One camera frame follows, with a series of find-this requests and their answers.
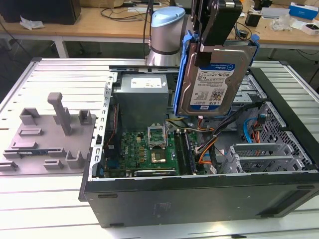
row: aluminum extrusion table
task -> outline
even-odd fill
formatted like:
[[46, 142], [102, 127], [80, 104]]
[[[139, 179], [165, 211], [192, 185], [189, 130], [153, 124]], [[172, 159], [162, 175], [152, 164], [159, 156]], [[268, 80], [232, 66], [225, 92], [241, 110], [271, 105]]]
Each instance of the aluminum extrusion table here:
[[[71, 114], [90, 109], [98, 114], [109, 65], [142, 65], [136, 59], [42, 59], [31, 62], [0, 104], [0, 150], [20, 125], [24, 107], [54, 114], [47, 103], [49, 92], [63, 94]], [[319, 140], [319, 98], [289, 66], [256, 61]], [[78, 201], [82, 176], [0, 177], [0, 238], [248, 238], [315, 239], [319, 237], [319, 197], [284, 218], [102, 229], [86, 202]]]

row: black computer case side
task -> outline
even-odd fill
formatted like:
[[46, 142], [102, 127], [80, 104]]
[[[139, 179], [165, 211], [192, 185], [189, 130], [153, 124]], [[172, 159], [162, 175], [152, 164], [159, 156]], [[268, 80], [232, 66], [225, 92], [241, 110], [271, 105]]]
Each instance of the black computer case side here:
[[[318, 142], [265, 74], [250, 72], [313, 161], [306, 167], [318, 169]], [[86, 182], [84, 194], [104, 228], [277, 218], [319, 195], [319, 174], [93, 180]]]

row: blue box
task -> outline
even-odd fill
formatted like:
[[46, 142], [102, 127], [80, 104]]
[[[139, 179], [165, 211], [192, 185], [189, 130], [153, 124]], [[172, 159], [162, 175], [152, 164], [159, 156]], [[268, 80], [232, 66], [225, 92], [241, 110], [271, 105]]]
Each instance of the blue box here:
[[292, 2], [289, 6], [290, 12], [289, 15], [291, 16], [298, 16], [306, 19], [314, 19], [318, 14], [318, 7], [315, 6], [300, 6], [297, 3]]

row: wooden desk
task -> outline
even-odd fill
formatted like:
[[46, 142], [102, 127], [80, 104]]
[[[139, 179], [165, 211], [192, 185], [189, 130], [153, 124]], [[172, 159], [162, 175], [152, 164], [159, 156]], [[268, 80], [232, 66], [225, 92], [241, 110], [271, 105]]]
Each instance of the wooden desk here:
[[[122, 12], [112, 14], [112, 17], [126, 17], [139, 14], [138, 12]], [[78, 20], [74, 25], [61, 25], [45, 23], [45, 28], [25, 29], [19, 23], [6, 23], [3, 25], [16, 39], [52, 40], [55, 42], [59, 56], [68, 57], [65, 41], [94, 41], [94, 42], [129, 42], [142, 43], [144, 20], [119, 22], [101, 16], [97, 7], [83, 7]], [[146, 31], [146, 42], [149, 31]], [[0, 38], [10, 39], [0, 27]]]
[[[244, 3], [243, 11], [249, 10], [249, 1]], [[123, 12], [113, 14], [112, 17], [135, 15], [136, 12]], [[257, 27], [250, 27], [253, 33], [260, 36], [261, 47], [288, 48], [288, 49], [314, 49], [319, 50], [319, 36], [309, 36], [300, 30], [273, 31], [269, 24], [272, 20], [261, 18]], [[52, 40], [55, 42], [59, 56], [68, 57], [65, 41], [94, 41], [94, 42], [131, 42], [142, 43], [144, 21], [118, 22], [100, 15], [98, 8], [82, 8], [82, 13], [74, 25], [60, 25], [45, 23], [45, 28], [32, 31], [23, 28], [19, 23], [4, 23], [7, 30], [16, 39]], [[0, 28], [0, 38], [10, 39]], [[235, 38], [234, 30], [229, 35]]]
[[[243, 3], [243, 12], [248, 12], [250, 9], [250, 3], [246, 0]], [[238, 22], [245, 24], [246, 17], [239, 18]], [[298, 20], [304, 22], [310, 22], [307, 19], [298, 18]], [[292, 31], [274, 31], [270, 27], [270, 23], [272, 19], [263, 19], [262, 17], [259, 20], [257, 27], [249, 27], [253, 34], [257, 34], [260, 37], [259, 42], [261, 43], [262, 47], [267, 47], [269, 44], [278, 45], [278, 48], [294, 48], [294, 49], [304, 49], [304, 48], [297, 48], [298, 46], [316, 46], [319, 47], [319, 36], [310, 36], [305, 34], [304, 32], [294, 29]], [[239, 29], [245, 30], [245, 27], [238, 25]], [[229, 35], [230, 38], [235, 38], [235, 31], [233, 30]]]

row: hard drive label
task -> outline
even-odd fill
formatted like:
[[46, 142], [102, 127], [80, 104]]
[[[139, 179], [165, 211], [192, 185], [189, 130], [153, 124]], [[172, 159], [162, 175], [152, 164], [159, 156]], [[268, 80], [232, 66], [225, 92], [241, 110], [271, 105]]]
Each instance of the hard drive label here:
[[196, 110], [213, 110], [223, 102], [227, 91], [226, 79], [235, 70], [235, 64], [211, 63], [197, 72], [190, 105]]

